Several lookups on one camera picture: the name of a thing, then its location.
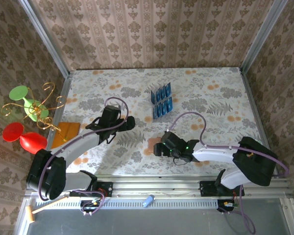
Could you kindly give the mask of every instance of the orange block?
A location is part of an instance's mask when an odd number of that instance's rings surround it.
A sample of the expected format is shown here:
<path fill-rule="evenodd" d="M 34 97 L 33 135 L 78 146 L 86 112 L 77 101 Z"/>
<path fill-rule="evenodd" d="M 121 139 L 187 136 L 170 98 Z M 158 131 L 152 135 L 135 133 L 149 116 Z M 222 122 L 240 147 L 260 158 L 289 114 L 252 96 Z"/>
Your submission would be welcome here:
<path fill-rule="evenodd" d="M 80 123 L 78 122 L 60 122 L 58 127 L 61 129 L 61 136 L 58 132 L 55 133 L 55 137 L 53 139 L 52 147 L 56 148 L 67 141 L 73 139 L 75 136 L 78 135 Z"/>

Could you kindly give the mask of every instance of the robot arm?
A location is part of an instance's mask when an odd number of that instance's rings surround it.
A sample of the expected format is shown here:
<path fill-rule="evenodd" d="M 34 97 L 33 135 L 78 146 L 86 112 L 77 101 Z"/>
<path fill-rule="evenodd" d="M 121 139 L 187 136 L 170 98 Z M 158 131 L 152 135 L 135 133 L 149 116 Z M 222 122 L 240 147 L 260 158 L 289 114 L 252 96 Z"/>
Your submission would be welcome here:
<path fill-rule="evenodd" d="M 109 144 L 117 132 L 131 130 L 135 127 L 135 119 L 129 116 L 121 126 L 124 119 L 120 118 L 121 111 L 118 107 L 108 105 L 104 108 L 102 116 L 96 118 L 86 126 L 86 129 L 64 145 L 46 151 L 39 150 L 34 157 L 33 163 L 26 179 L 28 187 L 38 191 L 39 181 L 43 168 L 48 160 L 53 160 L 48 165 L 42 181 L 42 195 L 50 200 L 57 198 L 63 191 L 74 190 L 73 186 L 79 185 L 78 189 L 95 190 L 97 178 L 93 174 L 81 170 L 73 177 L 66 176 L 66 168 L 87 150 L 96 147 L 106 141 Z"/>
<path fill-rule="evenodd" d="M 243 137 L 242 140 L 229 146 L 207 148 L 199 140 L 188 142 L 172 132 L 166 132 L 161 143 L 154 146 L 156 156 L 174 157 L 185 162 L 218 161 L 235 164 L 232 170 L 222 170 L 217 177 L 216 187 L 219 192 L 234 189 L 239 185 L 253 182 L 257 185 L 268 186 L 273 176 L 276 163 L 247 149 L 259 151 L 277 159 L 277 155 L 265 148 L 253 138 Z"/>

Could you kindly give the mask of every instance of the table surface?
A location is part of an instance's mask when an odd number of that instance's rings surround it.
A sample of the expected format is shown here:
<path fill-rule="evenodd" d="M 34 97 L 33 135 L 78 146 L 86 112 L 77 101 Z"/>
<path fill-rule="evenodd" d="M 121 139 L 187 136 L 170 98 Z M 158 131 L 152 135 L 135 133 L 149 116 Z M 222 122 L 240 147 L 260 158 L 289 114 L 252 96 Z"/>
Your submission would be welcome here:
<path fill-rule="evenodd" d="M 150 90 L 171 82 L 173 111 L 153 121 Z M 200 174 L 217 175 L 231 164 L 206 161 L 175 165 L 172 158 L 148 152 L 148 139 L 160 137 L 182 113 L 196 111 L 207 120 L 203 140 L 212 144 L 237 143 L 243 136 L 260 141 L 254 115 L 238 68 L 82 70 L 72 78 L 62 121 L 79 122 L 81 130 L 100 117 L 104 101 L 122 98 L 135 117 L 133 130 L 117 133 L 111 144 L 90 149 L 75 160 L 67 172 L 81 169 L 96 175 Z M 124 105 L 118 100 L 109 102 Z M 182 117 L 173 131 L 184 140 L 198 139 L 203 120 Z"/>

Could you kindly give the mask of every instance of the gray leaf pattern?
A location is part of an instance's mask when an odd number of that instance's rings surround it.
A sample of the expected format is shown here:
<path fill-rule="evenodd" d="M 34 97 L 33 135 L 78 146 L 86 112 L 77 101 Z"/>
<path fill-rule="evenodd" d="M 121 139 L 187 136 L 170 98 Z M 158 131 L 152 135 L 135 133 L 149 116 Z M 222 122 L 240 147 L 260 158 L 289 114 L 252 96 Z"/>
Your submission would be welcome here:
<path fill-rule="evenodd" d="M 152 120 L 150 90 L 171 82 L 173 110 Z M 217 175 L 231 164 L 209 162 L 176 166 L 172 158 L 156 157 L 148 151 L 148 139 L 161 137 L 175 119 L 187 111 L 201 113 L 207 120 L 204 140 L 211 144 L 236 143 L 243 136 L 259 140 L 258 129 L 245 87 L 237 68 L 200 69 L 139 69 L 82 70 L 73 75 L 62 121 L 82 123 L 81 128 L 102 115 L 105 99 L 116 96 L 127 102 L 129 115 L 136 126 L 131 131 L 117 133 L 111 144 L 102 143 L 80 158 L 81 164 L 71 164 L 67 172 L 81 169 L 95 174 L 202 174 Z M 110 105 L 125 106 L 118 100 Z M 185 140 L 198 139 L 203 120 L 196 115 L 182 117 L 172 131 Z M 18 182 L 12 173 L 2 179 Z"/>

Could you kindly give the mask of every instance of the wooden stick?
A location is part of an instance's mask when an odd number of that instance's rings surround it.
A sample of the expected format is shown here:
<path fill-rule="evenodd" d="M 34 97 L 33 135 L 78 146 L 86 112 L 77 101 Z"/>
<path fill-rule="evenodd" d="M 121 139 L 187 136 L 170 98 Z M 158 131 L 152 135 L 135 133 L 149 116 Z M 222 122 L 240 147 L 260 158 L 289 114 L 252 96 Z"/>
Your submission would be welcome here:
<path fill-rule="evenodd" d="M 63 197 L 63 198 L 61 198 L 61 199 L 59 199 L 59 200 L 57 200 L 57 201 L 55 201 L 55 202 L 52 202 L 52 203 L 50 203 L 50 204 L 48 204 L 48 205 L 46 205 L 46 206 L 44 206 L 44 207 L 40 207 L 39 209 L 34 210 L 32 213 L 33 213 L 33 214 L 36 214 L 36 213 L 38 213 L 38 212 L 41 212 L 41 211 L 43 211 L 44 209 L 46 209 L 46 208 L 48 208 L 48 207 L 51 207 L 51 206 L 53 206 L 53 205 L 55 205 L 55 204 L 57 204 L 57 203 L 59 203 L 59 202 L 61 202 L 61 201 L 66 200 L 67 198 L 68 198 L 68 197 L 65 196 L 65 197 Z"/>

